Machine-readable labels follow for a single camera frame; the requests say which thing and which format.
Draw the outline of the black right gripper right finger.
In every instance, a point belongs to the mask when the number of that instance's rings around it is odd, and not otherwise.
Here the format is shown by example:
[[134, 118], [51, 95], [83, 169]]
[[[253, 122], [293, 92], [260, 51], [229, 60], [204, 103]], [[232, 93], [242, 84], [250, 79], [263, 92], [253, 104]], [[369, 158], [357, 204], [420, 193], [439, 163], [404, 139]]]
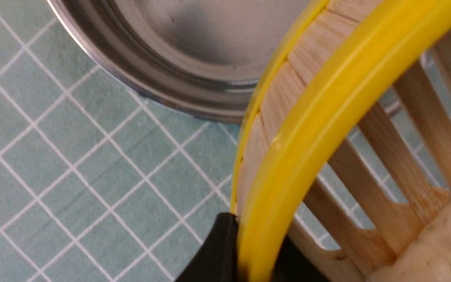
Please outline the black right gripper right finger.
[[274, 267], [276, 282], [328, 282], [325, 277], [296, 247], [289, 237], [285, 237]]

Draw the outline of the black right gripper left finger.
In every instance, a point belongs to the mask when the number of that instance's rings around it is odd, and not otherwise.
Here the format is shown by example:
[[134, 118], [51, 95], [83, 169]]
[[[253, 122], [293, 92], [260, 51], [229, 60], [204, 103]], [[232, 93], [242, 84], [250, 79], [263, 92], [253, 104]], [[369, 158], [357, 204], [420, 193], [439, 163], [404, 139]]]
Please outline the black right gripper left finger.
[[231, 213], [218, 213], [208, 236], [177, 282], [235, 282], [238, 224]]

